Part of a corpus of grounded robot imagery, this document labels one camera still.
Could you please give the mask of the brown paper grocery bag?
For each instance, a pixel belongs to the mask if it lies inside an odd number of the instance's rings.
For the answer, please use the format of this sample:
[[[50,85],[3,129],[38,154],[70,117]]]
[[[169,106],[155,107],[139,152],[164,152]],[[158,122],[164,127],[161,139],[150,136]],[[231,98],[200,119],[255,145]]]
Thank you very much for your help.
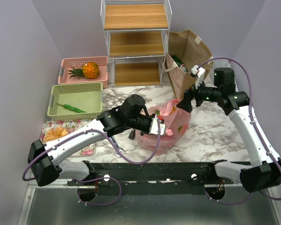
[[[177,55],[184,62],[188,73],[178,67],[171,55]],[[190,75],[192,67],[199,66],[211,58],[212,53],[209,48],[191,30],[170,32],[165,71],[169,76],[175,99],[181,100],[184,91],[195,84],[195,79]]]

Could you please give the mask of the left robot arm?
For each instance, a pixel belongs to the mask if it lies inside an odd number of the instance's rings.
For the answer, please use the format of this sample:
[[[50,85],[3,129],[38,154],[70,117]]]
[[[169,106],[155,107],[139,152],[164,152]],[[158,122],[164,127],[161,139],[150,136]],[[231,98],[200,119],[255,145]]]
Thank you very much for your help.
[[[28,167],[32,180],[40,187],[49,185],[57,179],[79,180],[84,185],[94,181],[95,170],[87,161],[71,162],[67,158],[88,145],[108,140],[115,151],[124,160],[113,136],[128,129],[141,131],[142,134],[156,135],[158,139],[165,134],[166,126],[154,113],[150,115],[143,97],[132,94],[122,105],[101,112],[96,119],[62,138],[47,143],[36,140],[31,144],[28,155]]]

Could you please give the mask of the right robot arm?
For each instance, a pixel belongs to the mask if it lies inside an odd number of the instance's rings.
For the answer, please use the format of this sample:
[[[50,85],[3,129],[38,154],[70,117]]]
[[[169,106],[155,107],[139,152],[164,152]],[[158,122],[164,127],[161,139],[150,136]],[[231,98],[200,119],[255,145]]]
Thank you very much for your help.
[[[210,163],[207,180],[215,184],[222,178],[230,179],[241,183],[249,193],[280,185],[281,157],[262,131],[248,95],[236,91],[234,71],[227,67],[216,68],[213,87],[205,85],[205,72],[198,66],[191,69],[190,75],[195,78],[195,83],[184,92],[177,107],[190,113],[193,99],[197,107],[205,101],[216,102],[235,125],[250,158],[250,166],[226,160]]]

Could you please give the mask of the pink plastic bag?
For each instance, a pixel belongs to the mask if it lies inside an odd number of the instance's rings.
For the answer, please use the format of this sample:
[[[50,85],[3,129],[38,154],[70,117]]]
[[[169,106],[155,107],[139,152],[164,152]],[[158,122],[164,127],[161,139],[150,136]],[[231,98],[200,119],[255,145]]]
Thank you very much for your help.
[[[173,147],[186,133],[191,114],[178,108],[179,100],[171,99],[165,104],[148,108],[149,114],[157,114],[164,119],[165,135],[161,137],[156,154],[161,155]]]

